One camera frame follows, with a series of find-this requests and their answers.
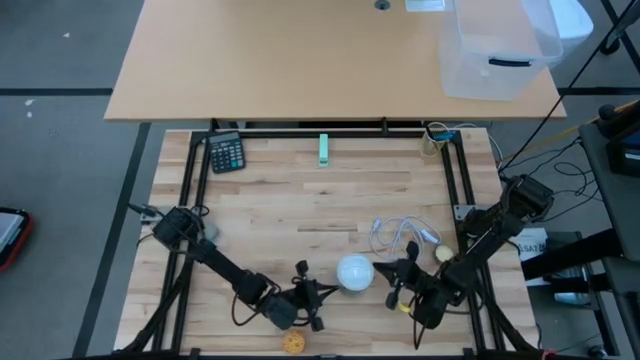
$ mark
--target green highlighter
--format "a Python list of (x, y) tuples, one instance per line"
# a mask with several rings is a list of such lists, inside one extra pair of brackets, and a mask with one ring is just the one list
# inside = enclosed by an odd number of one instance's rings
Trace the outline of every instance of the green highlighter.
[(318, 147), (318, 166), (329, 166), (329, 135), (320, 134), (320, 146)]

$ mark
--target white object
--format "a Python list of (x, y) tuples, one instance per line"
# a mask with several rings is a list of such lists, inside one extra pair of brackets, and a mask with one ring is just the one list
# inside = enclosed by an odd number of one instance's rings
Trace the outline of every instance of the white object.
[[(531, 259), (542, 254), (547, 248), (547, 231), (544, 228), (526, 228), (520, 234), (510, 239), (518, 245), (520, 261)], [(527, 286), (548, 285), (542, 278), (527, 281)]]
[(373, 272), (371, 261), (364, 255), (347, 255), (338, 262), (338, 281), (350, 291), (362, 291), (368, 288), (373, 281)]
[(408, 12), (443, 11), (444, 0), (405, 0)]
[[(385, 228), (386, 225), (390, 223), (395, 223), (395, 229), (393, 231), (393, 236), (388, 241), (383, 241), (380, 239), (380, 232)], [(429, 224), (426, 220), (421, 219), (417, 216), (403, 216), (403, 217), (392, 217), (385, 221), (382, 221), (380, 218), (376, 218), (371, 225), (371, 233), (369, 234), (369, 245), (371, 245), (371, 249), (376, 255), (387, 261), (397, 260), (402, 256), (398, 256), (395, 254), (398, 245), (400, 245), (400, 240), (402, 239), (402, 235), (405, 231), (408, 230), (413, 237), (413, 241), (418, 244), (418, 259), (422, 257), (424, 253), (424, 243), (432, 243), (432, 244), (440, 244), (442, 242), (442, 235), (436, 230), (431, 224)], [(383, 254), (383, 251), (388, 250), (388, 255)]]
[(428, 241), (434, 245), (440, 244), (440, 239), (435, 238), (433, 235), (429, 234), (429, 232), (425, 229), (420, 230), (420, 235), (422, 235), (422, 239)]
[(443, 15), (438, 57), (448, 96), (512, 100), (562, 56), (548, 0), (445, 0)]
[(551, 9), (558, 25), (563, 54), (551, 66), (560, 63), (593, 32), (593, 21), (578, 0), (551, 0)]

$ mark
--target black metal frame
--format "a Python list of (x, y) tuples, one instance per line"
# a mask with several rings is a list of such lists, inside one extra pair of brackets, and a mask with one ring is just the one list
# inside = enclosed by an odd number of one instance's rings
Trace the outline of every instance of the black metal frame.
[[(204, 143), (205, 151), (203, 154), (203, 161), (201, 164), (201, 172), (200, 178), (198, 181), (198, 189), (195, 198), (195, 206), (201, 206), (204, 202), (204, 192), (206, 188), (207, 175), (208, 175), (208, 167), (209, 167), (209, 152), (207, 151), (208, 143), (203, 141), (207, 136), (209, 136), (215, 129), (217, 128), (217, 122), (212, 120), (210, 131), (203, 132), (193, 132), (190, 139), (189, 144), (189, 154), (187, 155), (187, 163), (185, 166), (185, 172), (183, 177), (182, 188), (180, 191), (180, 200), (179, 205), (185, 206), (187, 204), (187, 199), (190, 191), (191, 178), (193, 174), (193, 166), (195, 164), (195, 156), (197, 147), (199, 144)], [(243, 132), (242, 137), (248, 139), (265, 139), (265, 138), (317, 138), (320, 134), (328, 133), (332, 138), (420, 138), (423, 136), (424, 131), (389, 131), (389, 127), (385, 119), (380, 122), (380, 131), (255, 131), (255, 132)], [(454, 145), (456, 150), (456, 156), (458, 159), (458, 165), (460, 168), (460, 176), (462, 180), (462, 185), (465, 192), (465, 198), (467, 204), (475, 204), (475, 198), (473, 196), (473, 188), (471, 184), (471, 179), (469, 176), (469, 170), (467, 167), (466, 156), (464, 153), (464, 144), (462, 141), (462, 137), (460, 133), (456, 133), (451, 142)], [(455, 178), (453, 173), (453, 167), (451, 164), (451, 154), (449, 152), (448, 146), (442, 148), (442, 161), (445, 170), (446, 180), (447, 180), (447, 188), (449, 191), (449, 199), (451, 201), (451, 209), (453, 212), (454, 206), (459, 205), (459, 197), (456, 190)], [(453, 214), (453, 219), (455, 225), (457, 226), (459, 221), (456, 220), (455, 214)], [(468, 248), (468, 244), (458, 238), (458, 245), (462, 251), (465, 251)], [(173, 278), (175, 276), (176, 270), (176, 262), (177, 255), (171, 253), (169, 255), (169, 259), (167, 262), (167, 269), (165, 272), (164, 286), (163, 286), (163, 296), (166, 296), (170, 291), (173, 283)], [(179, 302), (178, 302), (178, 310), (175, 317), (174, 324), (174, 332), (173, 338), (171, 341), (171, 348), (169, 352), (178, 354), (180, 352), (182, 334), (184, 329), (184, 321), (186, 319), (186, 310), (190, 289), (190, 279), (193, 271), (193, 261), (187, 259), (182, 267), (181, 274), (186, 276), (186, 282), (182, 286), (182, 291), (180, 293)], [(482, 284), (484, 285), (484, 291), (488, 296), (495, 298), (491, 276), (489, 273), (488, 266), (485, 266), (483, 270), (480, 272), (480, 279)], [(478, 351), (486, 350), (486, 342), (484, 333), (482, 330), (482, 322), (480, 320), (479, 314), (479, 306), (477, 302), (477, 298), (475, 296), (469, 296), (469, 311), (471, 314), (471, 322), (472, 322), (472, 330), (474, 334), (474, 341), (476, 345), (476, 349)], [(505, 343), (504, 338), (502, 336), (502, 332), (498, 326), (498, 323), (493, 319), (493, 317), (489, 317), (491, 321), (491, 329), (495, 342), (495, 348), (499, 351), (504, 351)], [(161, 351), (162, 343), (164, 340), (164, 327), (166, 326), (164, 320), (161, 322), (158, 330), (156, 331), (153, 339), (152, 351)], [(219, 359), (222, 357), (218, 356), (200, 356), (197, 359)], [(260, 359), (269, 359), (271, 357), (259, 357)], [(464, 356), (438, 356), (438, 357), (428, 357), (429, 359), (464, 359)]]
[[(619, 257), (621, 254), (622, 249), (615, 231), (608, 229), (586, 238), (582, 238), (580, 233), (575, 233), (575, 242), (566, 245), (554, 240), (552, 235), (547, 240), (547, 251), (522, 262), (522, 272), (526, 280), (544, 277), (551, 283), (554, 293), (589, 295), (589, 309), (593, 311), (603, 347), (609, 356), (620, 356), (615, 332), (601, 295), (602, 291), (611, 291), (612, 288), (606, 273), (594, 274), (590, 263), (608, 256)], [(576, 276), (551, 276), (567, 269), (571, 269)]]

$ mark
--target container lid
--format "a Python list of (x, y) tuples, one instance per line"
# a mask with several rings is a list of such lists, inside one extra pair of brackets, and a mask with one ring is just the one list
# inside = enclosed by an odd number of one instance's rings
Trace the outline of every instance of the container lid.
[(465, 51), (505, 61), (562, 55), (548, 0), (452, 0)]
[(551, 0), (561, 39), (583, 38), (593, 32), (593, 21), (578, 0)]

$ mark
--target wooden desk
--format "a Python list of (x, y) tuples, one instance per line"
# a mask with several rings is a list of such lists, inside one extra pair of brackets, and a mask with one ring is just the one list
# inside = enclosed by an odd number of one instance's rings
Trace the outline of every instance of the wooden desk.
[(445, 96), (442, 14), (391, 4), (147, 0), (105, 118), (493, 121), (540, 119), (557, 100), (548, 70), (512, 102)]
[[(167, 133), (151, 204), (178, 202), (189, 138), (185, 131)], [(493, 204), (501, 187), (487, 133), (463, 130), (463, 138), (476, 201)], [(209, 173), (204, 201), (211, 208), (206, 221), (221, 229), (220, 250), (241, 267), (262, 272), (287, 288), (295, 263), (307, 259), (311, 276), (335, 284), (335, 267), (342, 255), (358, 252), (376, 260), (369, 247), (369, 230), (376, 217), (410, 214), (428, 219), (444, 242), (457, 248), (441, 158), (422, 159), (416, 139), (331, 139), (330, 166), (322, 169), (317, 166), (314, 139), (245, 139), (244, 146), (247, 168), (223, 175)], [(199, 168), (196, 164), (194, 182)], [(167, 255), (157, 241), (140, 244), (116, 348), (130, 342), (155, 310)], [(420, 265), (431, 273), (437, 267), (429, 255)], [(498, 303), (535, 344), (537, 329), (515, 250), (501, 249), (491, 258), (490, 269)], [(331, 295), (320, 309), (326, 329), (312, 333), (304, 328), (306, 353), (460, 354), (462, 347), (473, 346), (470, 317), (447, 314), (436, 330), (425, 333), (419, 351), (414, 351), (412, 321), (385, 308), (388, 291), (386, 280), (376, 275), (362, 296)], [(408, 300), (410, 293), (404, 291), (403, 296)], [(269, 320), (258, 316), (244, 327), (233, 325), (232, 298), (228, 283), (196, 265), (183, 351), (199, 347), (205, 354), (281, 354), (283, 332)], [(243, 308), (237, 309), (239, 319), (248, 315)], [(482, 318), (487, 344), (492, 344), (484, 310)], [(167, 347), (173, 330), (168, 323)]]

